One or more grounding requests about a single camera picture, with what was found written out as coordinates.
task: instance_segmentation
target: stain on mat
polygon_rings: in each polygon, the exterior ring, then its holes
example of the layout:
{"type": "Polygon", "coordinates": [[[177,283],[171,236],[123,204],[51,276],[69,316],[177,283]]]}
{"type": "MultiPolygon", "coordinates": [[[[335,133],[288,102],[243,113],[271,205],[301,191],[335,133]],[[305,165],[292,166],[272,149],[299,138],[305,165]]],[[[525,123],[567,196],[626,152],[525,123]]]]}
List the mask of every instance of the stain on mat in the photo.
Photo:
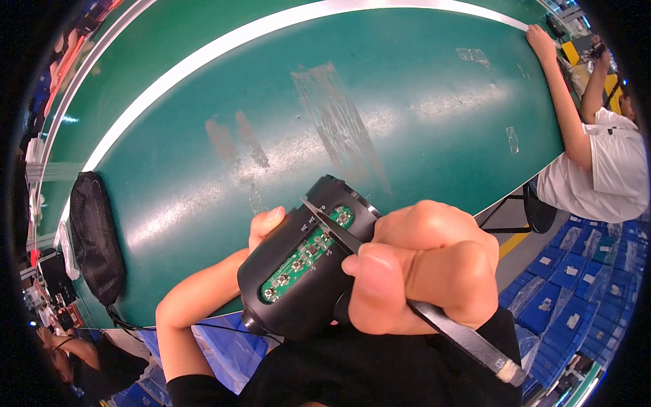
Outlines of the stain on mat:
{"type": "Polygon", "coordinates": [[[267,159],[267,154],[264,153],[262,146],[260,146],[260,142],[255,137],[255,134],[253,134],[251,125],[249,125],[249,121],[246,119],[244,112],[237,112],[235,114],[235,120],[237,120],[238,124],[240,125],[241,139],[251,149],[251,158],[253,161],[255,161],[262,168],[269,168],[269,159],[267,159]]]}
{"type": "Polygon", "coordinates": [[[490,69],[490,61],[481,49],[457,48],[456,54],[464,61],[474,61],[490,69]]]}
{"type": "Polygon", "coordinates": [[[215,147],[217,157],[219,157],[224,164],[238,165],[240,163],[238,151],[230,138],[228,127],[217,124],[215,123],[215,120],[210,119],[206,121],[206,133],[208,134],[208,138],[213,147],[215,147]]]}
{"type": "Polygon", "coordinates": [[[335,168],[346,178],[360,182],[370,177],[370,166],[384,191],[391,194],[380,157],[355,104],[345,95],[333,63],[292,72],[292,78],[335,168]]]}
{"type": "Polygon", "coordinates": [[[511,154],[517,154],[520,152],[520,147],[518,145],[518,135],[516,134],[513,127],[506,128],[506,136],[508,137],[508,145],[511,147],[511,154]]]}

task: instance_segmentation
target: white shirt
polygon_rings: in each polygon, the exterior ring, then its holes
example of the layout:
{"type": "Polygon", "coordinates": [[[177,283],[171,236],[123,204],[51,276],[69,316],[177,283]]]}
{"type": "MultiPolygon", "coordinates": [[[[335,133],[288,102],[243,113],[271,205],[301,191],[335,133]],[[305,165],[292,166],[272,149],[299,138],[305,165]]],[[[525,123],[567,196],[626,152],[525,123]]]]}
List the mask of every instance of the white shirt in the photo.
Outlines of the white shirt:
{"type": "Polygon", "coordinates": [[[649,204],[642,135],[631,120],[603,107],[595,123],[583,125],[590,137],[592,172],[563,153],[540,172],[536,194],[546,204],[582,218],[609,223],[635,219],[649,204]]]}

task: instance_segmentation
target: forearm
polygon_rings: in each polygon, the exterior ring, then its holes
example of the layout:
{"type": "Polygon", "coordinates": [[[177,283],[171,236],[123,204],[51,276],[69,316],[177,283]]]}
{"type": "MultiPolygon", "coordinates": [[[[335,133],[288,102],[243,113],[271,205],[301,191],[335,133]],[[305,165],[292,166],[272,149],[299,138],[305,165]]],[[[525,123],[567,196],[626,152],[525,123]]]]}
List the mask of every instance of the forearm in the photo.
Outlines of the forearm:
{"type": "Polygon", "coordinates": [[[581,116],[586,124],[595,124],[595,113],[601,109],[603,104],[603,86],[608,76],[608,66],[595,63],[588,85],[585,87],[581,99],[581,116]]]}
{"type": "Polygon", "coordinates": [[[542,62],[547,78],[554,110],[561,129],[563,145],[567,157],[586,171],[592,170],[590,139],[583,131],[581,118],[576,110],[572,96],[565,85],[556,60],[542,62]]]}
{"type": "Polygon", "coordinates": [[[84,341],[83,339],[55,335],[54,339],[52,340],[52,345],[54,348],[59,346],[59,349],[76,355],[79,359],[83,360],[88,366],[92,367],[93,369],[100,369],[97,350],[93,345],[84,341]]]}
{"type": "Polygon", "coordinates": [[[248,255],[248,249],[237,251],[220,263],[189,276],[158,304],[158,348],[168,382],[187,374],[214,376],[190,327],[240,293],[237,273],[248,255]]]}
{"type": "Polygon", "coordinates": [[[240,293],[238,269],[248,249],[197,272],[174,287],[156,309],[156,325],[187,328],[206,318],[240,293]]]}

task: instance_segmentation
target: black equipment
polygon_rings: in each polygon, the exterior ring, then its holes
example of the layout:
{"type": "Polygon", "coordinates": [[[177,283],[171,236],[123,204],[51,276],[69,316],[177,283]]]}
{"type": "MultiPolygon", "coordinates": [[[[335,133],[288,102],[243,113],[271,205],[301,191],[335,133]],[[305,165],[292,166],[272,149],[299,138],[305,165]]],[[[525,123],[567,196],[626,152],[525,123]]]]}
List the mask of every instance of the black equipment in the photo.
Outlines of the black equipment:
{"type": "MultiPolygon", "coordinates": [[[[323,176],[310,188],[307,197],[328,214],[340,207],[349,208],[353,219],[348,232],[361,242],[372,239],[380,213],[344,181],[323,176]]],[[[244,325],[257,335],[274,333],[300,341],[322,331],[333,319],[347,318],[348,304],[337,307],[340,299],[345,302],[349,298],[344,293],[353,285],[353,277],[341,270],[341,262],[347,256],[340,246],[322,237],[320,222],[305,205],[291,209],[240,266],[238,284],[244,304],[244,325]],[[291,261],[287,275],[278,275],[292,259],[296,260],[291,261]],[[269,285],[269,278],[274,275],[277,277],[271,286],[263,290],[264,283],[269,285]],[[268,302],[264,295],[273,292],[273,302],[268,302]],[[335,308],[344,310],[346,315],[334,315],[335,308]]]]}
{"type": "Polygon", "coordinates": [[[66,263],[63,254],[52,249],[49,254],[38,260],[40,270],[48,287],[48,293],[52,298],[60,299],[68,305],[77,299],[72,281],[66,274],[66,263]]]}

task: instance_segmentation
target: green anti-static mat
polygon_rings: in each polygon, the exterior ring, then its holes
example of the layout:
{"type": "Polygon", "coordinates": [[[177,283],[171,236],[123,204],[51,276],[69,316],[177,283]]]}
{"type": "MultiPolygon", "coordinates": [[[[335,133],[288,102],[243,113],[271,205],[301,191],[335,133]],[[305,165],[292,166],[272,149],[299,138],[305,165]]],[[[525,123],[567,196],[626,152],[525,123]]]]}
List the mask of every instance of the green anti-static mat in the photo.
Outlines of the green anti-static mat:
{"type": "MultiPolygon", "coordinates": [[[[175,284],[246,246],[255,212],[297,206],[326,173],[383,214],[421,199],[476,214],[561,151],[519,29],[426,9],[281,29],[185,78],[97,167],[128,269],[118,309],[153,325],[175,284]]],[[[104,308],[77,287],[105,326],[104,308]]],[[[236,300],[220,311],[241,308],[236,300]]]]}

